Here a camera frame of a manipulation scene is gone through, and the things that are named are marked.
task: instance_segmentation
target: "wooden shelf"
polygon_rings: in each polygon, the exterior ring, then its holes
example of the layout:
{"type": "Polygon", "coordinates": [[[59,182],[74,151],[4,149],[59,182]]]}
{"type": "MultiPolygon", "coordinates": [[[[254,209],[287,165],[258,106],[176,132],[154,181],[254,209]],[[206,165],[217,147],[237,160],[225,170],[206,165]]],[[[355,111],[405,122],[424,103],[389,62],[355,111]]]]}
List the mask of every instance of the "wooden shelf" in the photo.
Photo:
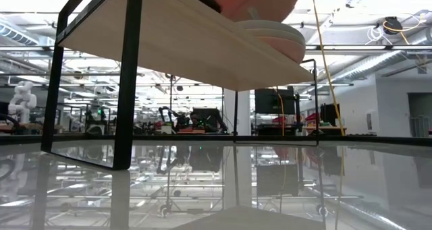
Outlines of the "wooden shelf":
{"type": "MultiPolygon", "coordinates": [[[[57,39],[120,61],[126,0],[93,0],[57,39]]],[[[230,90],[310,82],[312,74],[198,0],[143,0],[138,65],[230,90]]]]}

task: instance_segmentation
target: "ceiling duct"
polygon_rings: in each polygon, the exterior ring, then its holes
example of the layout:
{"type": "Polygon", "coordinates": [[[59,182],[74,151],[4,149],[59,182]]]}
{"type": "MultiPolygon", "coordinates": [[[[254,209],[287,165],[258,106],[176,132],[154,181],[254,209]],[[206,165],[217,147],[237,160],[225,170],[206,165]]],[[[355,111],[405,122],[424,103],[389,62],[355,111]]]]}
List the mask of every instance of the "ceiling duct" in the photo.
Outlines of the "ceiling duct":
{"type": "MultiPolygon", "coordinates": [[[[408,38],[408,42],[412,45],[431,45],[432,44],[432,29],[425,28],[408,38]]],[[[405,45],[404,41],[400,41],[395,45],[405,45]]],[[[365,77],[380,69],[389,67],[408,58],[407,51],[390,51],[388,53],[367,57],[358,63],[350,65],[339,73],[333,76],[332,81],[341,79],[356,79],[365,77]]]]}
{"type": "Polygon", "coordinates": [[[23,34],[11,26],[0,22],[0,35],[4,37],[8,37],[20,44],[23,45],[37,45],[38,41],[29,37],[28,35],[23,34]]]}

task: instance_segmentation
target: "ceiling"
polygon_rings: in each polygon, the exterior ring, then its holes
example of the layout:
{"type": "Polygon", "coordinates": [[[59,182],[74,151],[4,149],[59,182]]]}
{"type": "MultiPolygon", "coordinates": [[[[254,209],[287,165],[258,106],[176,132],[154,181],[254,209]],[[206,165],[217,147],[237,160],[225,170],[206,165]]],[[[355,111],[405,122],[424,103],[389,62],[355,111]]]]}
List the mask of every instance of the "ceiling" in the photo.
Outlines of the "ceiling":
{"type": "MultiPolygon", "coordinates": [[[[51,46],[55,40],[57,14],[66,1],[0,0],[0,25],[17,30],[23,36],[33,40],[36,45],[51,46]]],[[[69,21],[72,21],[89,1],[84,0],[70,16],[69,21]]],[[[374,29],[377,24],[383,22],[384,17],[396,16],[404,29],[409,29],[404,33],[409,39],[410,36],[428,27],[432,22],[432,15],[429,12],[432,9],[431,6],[430,0],[317,0],[317,13],[325,45],[390,45],[400,44],[403,40],[399,34],[387,35],[380,32],[382,30],[380,28],[374,29]]],[[[301,31],[307,45],[319,44],[312,0],[298,0],[294,11],[283,22],[301,31]]],[[[23,44],[0,35],[0,46],[23,46],[23,44]]],[[[50,55],[51,52],[44,51],[0,51],[0,71],[6,74],[46,74],[51,59],[50,55]]],[[[337,55],[326,55],[326,62],[330,72],[334,75],[365,57],[368,55],[341,52],[337,55]]],[[[319,74],[325,73],[320,54],[306,52],[304,59],[315,59],[319,74]]],[[[312,69],[311,65],[307,63],[303,66],[306,69],[312,69]]],[[[104,99],[100,101],[100,104],[115,110],[119,66],[120,64],[116,61],[66,51],[64,74],[92,74],[92,76],[62,77],[61,91],[65,97],[69,98],[66,102],[85,106],[85,103],[98,97],[104,99]],[[110,74],[110,76],[94,76],[94,74],[110,74]]],[[[143,107],[146,107],[148,111],[156,111],[159,107],[168,106],[169,78],[165,74],[144,67],[138,68],[138,74],[136,111],[143,107]]],[[[0,76],[0,84],[16,84],[20,80],[32,80],[35,84],[43,84],[48,82],[48,77],[13,76],[9,79],[6,76],[0,76]]],[[[185,78],[175,78],[174,83],[173,110],[187,112],[193,107],[221,108],[221,88],[185,78]]],[[[304,87],[297,87],[297,89],[299,92],[304,91],[304,87]]],[[[254,103],[251,103],[251,111],[253,110],[254,103]]]]}

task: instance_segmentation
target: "white pillar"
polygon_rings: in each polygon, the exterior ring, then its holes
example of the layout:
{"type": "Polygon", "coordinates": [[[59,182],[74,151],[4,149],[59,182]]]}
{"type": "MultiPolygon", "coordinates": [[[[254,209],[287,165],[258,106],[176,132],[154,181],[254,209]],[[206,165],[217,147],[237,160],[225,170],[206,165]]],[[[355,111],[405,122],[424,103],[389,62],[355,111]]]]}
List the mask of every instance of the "white pillar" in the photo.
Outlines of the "white pillar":
{"type": "MultiPolygon", "coordinates": [[[[238,93],[238,119],[237,132],[239,136],[250,136],[250,98],[249,91],[238,93]]],[[[224,122],[229,132],[234,131],[234,103],[236,93],[225,90],[224,122]]],[[[250,157],[251,147],[237,146],[237,171],[240,205],[252,204],[252,161],[250,157]]],[[[236,178],[234,173],[234,147],[226,146],[223,151],[225,165],[224,174],[224,209],[236,206],[236,178]]]]}

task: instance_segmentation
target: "pink object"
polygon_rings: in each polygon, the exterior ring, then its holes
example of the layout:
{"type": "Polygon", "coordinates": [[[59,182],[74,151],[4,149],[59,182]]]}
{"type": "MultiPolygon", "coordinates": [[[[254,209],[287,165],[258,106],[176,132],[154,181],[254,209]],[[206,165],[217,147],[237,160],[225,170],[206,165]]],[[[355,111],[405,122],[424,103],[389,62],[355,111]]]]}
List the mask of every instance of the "pink object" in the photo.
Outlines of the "pink object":
{"type": "Polygon", "coordinates": [[[216,0],[222,7],[222,15],[232,21],[253,19],[249,13],[255,8],[261,20],[282,22],[294,9],[297,0],[216,0]]]}
{"type": "Polygon", "coordinates": [[[272,46],[275,50],[284,54],[286,57],[290,58],[292,61],[300,64],[303,61],[306,49],[303,45],[285,38],[274,38],[274,37],[258,37],[263,42],[266,42],[272,46]]]}

